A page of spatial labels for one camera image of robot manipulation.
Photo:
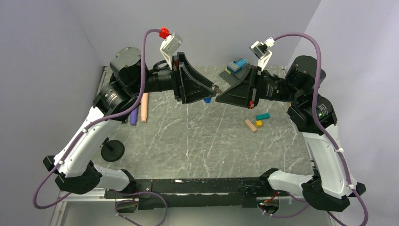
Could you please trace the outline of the blue key tag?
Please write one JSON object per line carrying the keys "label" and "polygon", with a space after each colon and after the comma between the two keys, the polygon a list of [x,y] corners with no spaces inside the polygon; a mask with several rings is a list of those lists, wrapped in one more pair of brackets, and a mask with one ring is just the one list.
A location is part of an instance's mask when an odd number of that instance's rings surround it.
{"label": "blue key tag", "polygon": [[208,104],[211,102],[211,100],[212,100],[211,97],[208,97],[208,98],[204,98],[204,99],[203,99],[203,101],[204,101],[205,103],[208,103]]}

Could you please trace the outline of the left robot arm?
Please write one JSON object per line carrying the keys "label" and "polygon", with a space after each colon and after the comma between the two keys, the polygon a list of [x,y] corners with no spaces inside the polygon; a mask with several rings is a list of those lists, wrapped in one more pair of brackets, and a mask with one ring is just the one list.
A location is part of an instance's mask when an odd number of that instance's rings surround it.
{"label": "left robot arm", "polygon": [[102,87],[79,131],[57,155],[47,156],[46,168],[57,174],[60,190],[85,194],[95,188],[116,190],[128,198],[136,190],[136,181],[125,169],[112,170],[92,162],[108,136],[140,104],[141,85],[145,93],[173,91],[175,99],[191,104],[216,96],[216,86],[193,68],[183,52],[172,57],[169,68],[149,70],[136,47],[121,49],[110,62],[112,76]]}

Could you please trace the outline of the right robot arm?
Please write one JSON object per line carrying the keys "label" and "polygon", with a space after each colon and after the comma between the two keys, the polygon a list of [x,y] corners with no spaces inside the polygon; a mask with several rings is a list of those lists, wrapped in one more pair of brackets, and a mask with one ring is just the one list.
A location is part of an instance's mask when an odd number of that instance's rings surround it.
{"label": "right robot arm", "polygon": [[317,61],[298,56],[286,76],[268,71],[259,73],[251,66],[247,75],[216,97],[216,102],[253,108],[261,99],[290,103],[287,113],[305,139],[314,161],[312,175],[285,173],[277,168],[260,176],[260,191],[272,195],[284,191],[302,196],[317,210],[342,212],[350,198],[363,194],[363,183],[354,182],[350,189],[336,146],[339,145],[337,117],[331,102],[317,96],[312,103]]}

